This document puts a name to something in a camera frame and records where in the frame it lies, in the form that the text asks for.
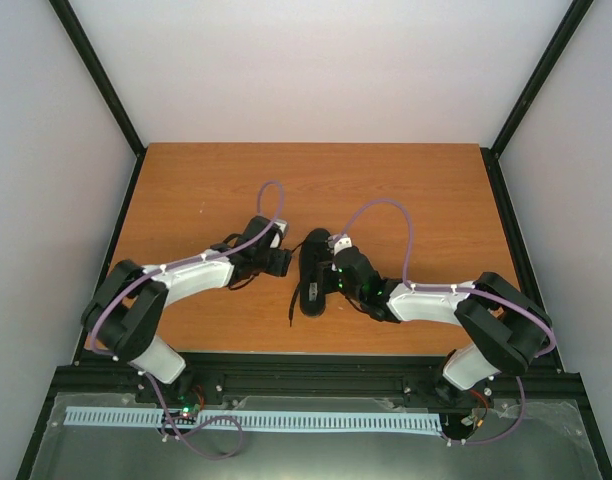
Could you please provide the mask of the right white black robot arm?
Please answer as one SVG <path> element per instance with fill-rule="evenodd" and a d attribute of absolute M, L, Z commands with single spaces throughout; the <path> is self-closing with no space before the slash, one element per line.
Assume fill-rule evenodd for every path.
<path fill-rule="evenodd" d="M 447 355 L 434 381 L 445 400 L 500 373 L 521 376 L 556 346 L 548 314 L 494 272 L 460 284 L 407 283 L 381 276 L 355 246 L 329 248 L 317 268 L 322 293 L 342 294 L 376 321 L 428 321 L 466 332 L 470 343 Z"/>

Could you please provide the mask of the black shoelace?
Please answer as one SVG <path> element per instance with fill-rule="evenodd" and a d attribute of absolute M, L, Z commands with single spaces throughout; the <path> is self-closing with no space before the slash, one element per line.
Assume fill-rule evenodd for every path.
<path fill-rule="evenodd" d="M 291 256 L 293 256 L 303 245 L 304 241 L 300 242 L 297 246 L 295 246 L 292 250 L 291 250 Z M 292 328 L 293 326 L 293 317 L 294 317 L 294 310 L 295 310 L 295 305 L 297 303 L 298 297 L 299 297 L 299 293 L 300 293 L 300 288 L 301 288 L 301 274 L 300 274 L 300 279 L 298 280 L 297 286 L 294 289 L 294 292 L 292 294 L 291 300 L 290 300 L 290 304 L 289 304 L 289 308 L 288 308 L 288 320 L 289 320 L 289 328 Z"/>

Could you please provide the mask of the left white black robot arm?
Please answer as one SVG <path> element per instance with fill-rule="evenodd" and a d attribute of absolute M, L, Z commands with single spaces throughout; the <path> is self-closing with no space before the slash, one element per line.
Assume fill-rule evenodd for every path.
<path fill-rule="evenodd" d="M 207 290 L 235 290 L 260 274 L 285 276 L 292 256 L 281 247 L 287 231 L 286 221 L 257 215 L 243 233 L 196 256 L 161 265 L 120 261 L 82 314 L 90 346 L 101 345 L 102 355 L 152 375 L 170 401 L 187 400 L 194 378 L 183 357 L 157 335 L 164 309 Z"/>

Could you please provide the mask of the black canvas shoe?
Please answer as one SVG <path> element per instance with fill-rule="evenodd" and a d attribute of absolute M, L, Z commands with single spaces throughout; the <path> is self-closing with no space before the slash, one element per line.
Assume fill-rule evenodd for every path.
<path fill-rule="evenodd" d="M 331 264 L 332 253 L 328 248 L 331 233 L 324 228 L 309 232 L 299 254 L 299 274 L 301 288 L 299 293 L 300 311 L 307 317 L 318 317 L 326 308 L 326 295 L 317 294 L 315 268 L 318 264 Z"/>

